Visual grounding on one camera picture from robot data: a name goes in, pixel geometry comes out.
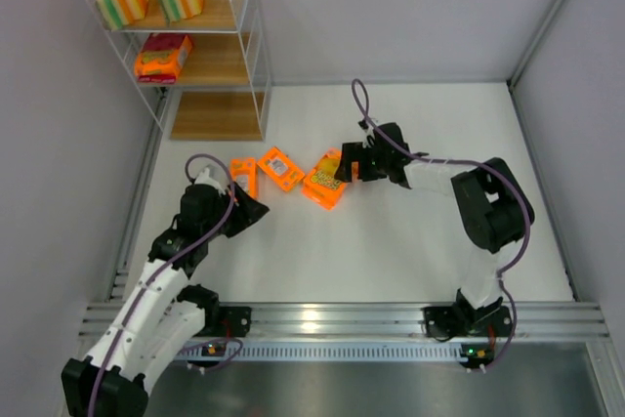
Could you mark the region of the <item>pink sponge orange box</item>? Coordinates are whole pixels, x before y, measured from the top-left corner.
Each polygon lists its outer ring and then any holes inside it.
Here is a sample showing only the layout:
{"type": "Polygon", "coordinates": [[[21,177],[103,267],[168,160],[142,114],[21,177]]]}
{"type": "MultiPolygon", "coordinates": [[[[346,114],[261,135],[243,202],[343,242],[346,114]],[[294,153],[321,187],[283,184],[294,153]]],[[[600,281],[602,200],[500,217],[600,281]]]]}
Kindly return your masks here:
{"type": "Polygon", "coordinates": [[[135,78],[139,83],[175,84],[192,49],[188,34],[151,33],[135,59],[135,78]]]}

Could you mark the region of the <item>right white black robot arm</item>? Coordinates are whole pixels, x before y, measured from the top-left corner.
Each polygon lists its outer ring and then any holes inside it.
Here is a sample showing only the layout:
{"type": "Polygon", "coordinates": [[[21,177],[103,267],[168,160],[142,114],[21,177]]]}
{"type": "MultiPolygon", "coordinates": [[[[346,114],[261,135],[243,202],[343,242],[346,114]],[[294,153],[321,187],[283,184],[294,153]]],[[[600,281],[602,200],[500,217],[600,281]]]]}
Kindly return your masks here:
{"type": "Polygon", "coordinates": [[[427,336],[441,342],[455,337],[510,336],[513,319],[504,304],[503,272],[510,264],[506,248],[524,240],[535,215],[506,161],[434,159],[412,154],[395,123],[361,128],[361,142],[344,143],[335,177],[389,180],[403,188],[428,190],[455,201],[464,233],[472,244],[466,276],[455,300],[424,310],[427,336]]]}

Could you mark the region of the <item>orange box with barcode label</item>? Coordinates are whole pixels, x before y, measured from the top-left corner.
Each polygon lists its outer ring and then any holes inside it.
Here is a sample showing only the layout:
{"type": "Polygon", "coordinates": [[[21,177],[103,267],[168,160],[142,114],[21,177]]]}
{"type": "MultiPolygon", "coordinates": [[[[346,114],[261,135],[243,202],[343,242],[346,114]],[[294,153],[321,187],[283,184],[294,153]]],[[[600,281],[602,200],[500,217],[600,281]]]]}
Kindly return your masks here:
{"type": "Polygon", "coordinates": [[[291,191],[305,178],[304,171],[276,146],[260,157],[257,166],[284,192],[291,191]]]}

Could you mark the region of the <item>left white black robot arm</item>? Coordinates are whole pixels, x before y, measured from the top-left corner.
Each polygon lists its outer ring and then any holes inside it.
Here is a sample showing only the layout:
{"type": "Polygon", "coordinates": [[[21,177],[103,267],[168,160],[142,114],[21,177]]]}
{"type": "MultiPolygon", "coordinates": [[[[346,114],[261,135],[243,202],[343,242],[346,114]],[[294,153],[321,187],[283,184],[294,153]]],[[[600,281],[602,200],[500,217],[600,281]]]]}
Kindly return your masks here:
{"type": "Polygon", "coordinates": [[[63,367],[70,415],[142,416],[156,382],[188,350],[192,337],[240,342],[218,293],[190,281],[210,241],[240,234],[269,211],[238,184],[186,187],[179,213],[152,242],[140,278],[115,319],[83,358],[63,367]]]}

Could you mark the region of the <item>slim orange sponge box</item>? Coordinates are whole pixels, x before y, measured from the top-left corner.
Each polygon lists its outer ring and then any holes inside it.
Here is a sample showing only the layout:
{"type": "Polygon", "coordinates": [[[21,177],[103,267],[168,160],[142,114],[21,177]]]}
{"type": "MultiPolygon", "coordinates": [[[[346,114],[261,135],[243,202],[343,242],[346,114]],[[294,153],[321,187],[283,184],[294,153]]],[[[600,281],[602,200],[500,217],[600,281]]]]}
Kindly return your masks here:
{"type": "Polygon", "coordinates": [[[230,174],[235,182],[252,198],[258,198],[258,172],[253,157],[235,158],[229,164],[230,174]]]}

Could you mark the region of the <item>aluminium mounting rail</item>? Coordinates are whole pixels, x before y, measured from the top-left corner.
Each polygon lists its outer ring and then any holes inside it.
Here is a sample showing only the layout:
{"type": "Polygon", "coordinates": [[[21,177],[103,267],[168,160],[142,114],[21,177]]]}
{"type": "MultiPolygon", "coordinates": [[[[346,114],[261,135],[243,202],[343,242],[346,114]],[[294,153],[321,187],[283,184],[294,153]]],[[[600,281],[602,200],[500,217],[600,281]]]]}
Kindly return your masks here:
{"type": "MultiPolygon", "coordinates": [[[[253,303],[240,319],[251,337],[424,335],[434,322],[419,303],[253,303]]],[[[600,307],[579,302],[520,302],[516,337],[527,340],[586,340],[609,336],[600,307]]]]}

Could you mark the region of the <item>yellow smiley sponge orange box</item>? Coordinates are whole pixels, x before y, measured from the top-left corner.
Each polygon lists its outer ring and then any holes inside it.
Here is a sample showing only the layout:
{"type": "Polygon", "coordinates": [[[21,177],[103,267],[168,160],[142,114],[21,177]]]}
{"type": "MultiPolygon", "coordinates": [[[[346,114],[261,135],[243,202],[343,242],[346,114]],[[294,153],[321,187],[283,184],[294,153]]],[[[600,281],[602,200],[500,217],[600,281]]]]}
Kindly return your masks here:
{"type": "Polygon", "coordinates": [[[336,207],[347,187],[335,178],[340,160],[341,151],[330,148],[304,178],[302,194],[326,210],[336,207]]]}

